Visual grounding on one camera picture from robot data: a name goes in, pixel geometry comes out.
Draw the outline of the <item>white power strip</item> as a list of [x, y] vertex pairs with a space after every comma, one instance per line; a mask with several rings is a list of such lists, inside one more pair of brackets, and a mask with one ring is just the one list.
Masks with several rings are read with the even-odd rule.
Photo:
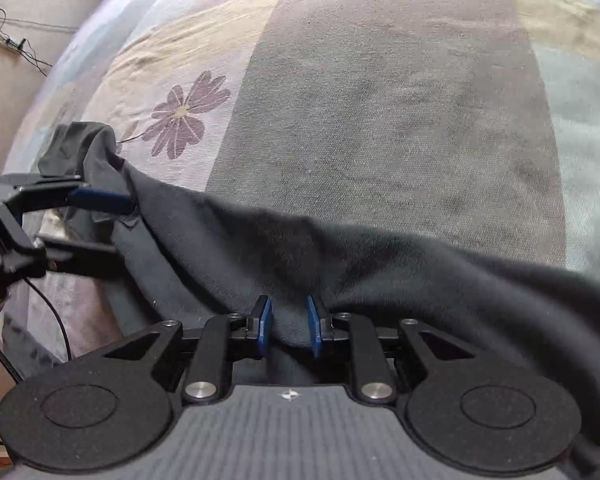
[[4, 46], [7, 49], [10, 49], [10, 50], [13, 50], [16, 52], [22, 52], [25, 44], [26, 44], [26, 40], [24, 40], [24, 39], [20, 40], [19, 42], [12, 40], [12, 38], [10, 38], [10, 37], [6, 37], [4, 39]]

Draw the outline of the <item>pastel patchwork bed sheet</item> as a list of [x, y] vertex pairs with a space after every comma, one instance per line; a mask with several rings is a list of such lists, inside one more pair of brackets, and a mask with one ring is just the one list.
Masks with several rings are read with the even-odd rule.
[[[600, 281], [600, 0], [107, 0], [7, 168], [76, 122], [223, 202]], [[77, 352], [110, 288], [42, 281]]]

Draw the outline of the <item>dark grey trousers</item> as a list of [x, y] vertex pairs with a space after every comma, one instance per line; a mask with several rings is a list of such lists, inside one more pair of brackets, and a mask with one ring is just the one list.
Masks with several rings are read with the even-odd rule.
[[[600, 479], [600, 281], [414, 235], [233, 205], [166, 184], [94, 122], [38, 160], [132, 197], [70, 207], [125, 274], [124, 336], [29, 378], [0, 405], [16, 479]], [[186, 330], [273, 303], [268, 354], [184, 404]], [[376, 327], [398, 395], [366, 404], [314, 359], [306, 297]]]

